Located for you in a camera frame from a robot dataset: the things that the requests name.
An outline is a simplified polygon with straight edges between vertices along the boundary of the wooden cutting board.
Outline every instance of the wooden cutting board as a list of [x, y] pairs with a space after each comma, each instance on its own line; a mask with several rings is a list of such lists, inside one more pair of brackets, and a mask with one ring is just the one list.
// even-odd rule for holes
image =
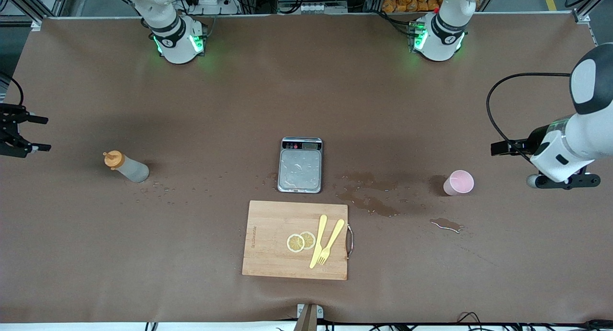
[[[346, 205], [252, 200], [247, 220], [243, 274], [346, 280], [347, 209]], [[321, 240], [322, 248], [328, 245], [337, 220], [343, 219], [345, 223], [331, 247], [328, 261], [324, 265], [317, 264], [311, 269], [309, 264], [315, 247], [293, 253], [287, 248], [287, 238], [303, 231], [310, 231], [317, 237], [321, 215], [328, 215], [328, 223]]]

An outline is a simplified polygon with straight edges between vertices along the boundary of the plastic cup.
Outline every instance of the plastic cup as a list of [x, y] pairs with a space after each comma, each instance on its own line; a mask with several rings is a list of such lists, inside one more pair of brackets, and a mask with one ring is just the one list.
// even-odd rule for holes
[[448, 195], [465, 195], [472, 191], [474, 186], [473, 176], [469, 172], [458, 170], [447, 178], [443, 184], [443, 190]]

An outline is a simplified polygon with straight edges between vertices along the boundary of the brown tablecloth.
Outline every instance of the brown tablecloth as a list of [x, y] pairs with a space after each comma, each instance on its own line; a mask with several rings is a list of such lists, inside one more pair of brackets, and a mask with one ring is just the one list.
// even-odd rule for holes
[[[476, 15], [443, 63], [374, 15], [217, 22], [185, 65], [159, 58], [138, 21], [49, 20], [30, 34], [15, 78], [50, 120], [22, 135], [53, 149], [0, 160], [3, 322], [275, 320], [304, 302], [339, 322], [613, 318], [613, 162], [591, 165], [596, 189], [536, 191], [534, 167], [489, 155], [490, 87], [570, 72], [593, 47], [570, 14]], [[509, 81], [492, 109], [526, 137], [573, 112], [568, 80]], [[324, 139], [321, 194], [273, 189], [284, 136]], [[149, 180], [107, 169], [113, 149], [145, 161]], [[457, 169], [473, 193], [440, 196]], [[344, 203], [346, 172], [398, 182], [359, 193], [401, 212], [350, 203], [348, 281], [241, 276], [249, 200]]]

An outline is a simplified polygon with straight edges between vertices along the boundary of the water spill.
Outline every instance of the water spill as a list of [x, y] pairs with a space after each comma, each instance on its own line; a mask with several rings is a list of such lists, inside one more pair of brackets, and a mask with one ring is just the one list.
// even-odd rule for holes
[[379, 191], [390, 191], [398, 188], [398, 181], [377, 181], [374, 174], [371, 172], [349, 172], [344, 174], [337, 174], [337, 179], [346, 179], [348, 181], [354, 181], [361, 187], [368, 189], [375, 189]]
[[383, 204], [381, 200], [373, 196], [364, 195], [363, 198], [356, 196], [355, 192], [358, 191], [359, 187], [347, 185], [344, 189], [346, 192], [337, 193], [337, 198], [346, 202], [351, 202], [358, 209], [365, 209], [368, 211], [369, 215], [377, 214], [388, 217], [400, 215], [400, 211]]
[[266, 176], [266, 178], [267, 178], [267, 179], [272, 179], [272, 180], [274, 180], [274, 182], [276, 182], [276, 180], [277, 180], [277, 178], [278, 178], [278, 177], [279, 177], [279, 173], [278, 173], [278, 172], [275, 172], [275, 171], [274, 171], [274, 172], [270, 172], [270, 173], [269, 173], [269, 174]]
[[356, 185], [344, 186], [343, 189], [345, 192], [337, 193], [337, 198], [339, 198], [340, 200], [351, 202], [359, 209], [365, 209], [366, 211], [368, 211], [370, 215], [377, 214], [388, 217], [400, 215], [400, 211], [396, 210], [394, 207], [385, 205], [378, 198], [370, 195], [363, 195], [360, 197], [356, 193], [362, 188], [389, 192], [398, 188], [397, 181], [377, 181], [375, 179], [374, 174], [370, 172], [346, 171], [344, 174], [338, 174], [335, 177], [337, 179], [346, 179], [348, 181], [357, 183]]
[[430, 223], [434, 224], [440, 229], [447, 229], [447, 230], [455, 231], [455, 233], [458, 233], [458, 234], [462, 230], [464, 230], [464, 226], [462, 226], [461, 224], [451, 222], [450, 220], [444, 219], [444, 218], [431, 219]]

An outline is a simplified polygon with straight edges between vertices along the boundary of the lemon slice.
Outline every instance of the lemon slice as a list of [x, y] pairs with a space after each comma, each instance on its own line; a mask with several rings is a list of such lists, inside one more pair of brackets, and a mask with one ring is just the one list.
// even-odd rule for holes
[[310, 250], [315, 246], [315, 235], [313, 235], [313, 233], [310, 231], [303, 231], [300, 233], [300, 236], [305, 240], [304, 250]]
[[287, 248], [294, 252], [298, 253], [302, 251], [305, 247], [305, 239], [300, 236], [300, 234], [292, 234], [287, 238]]

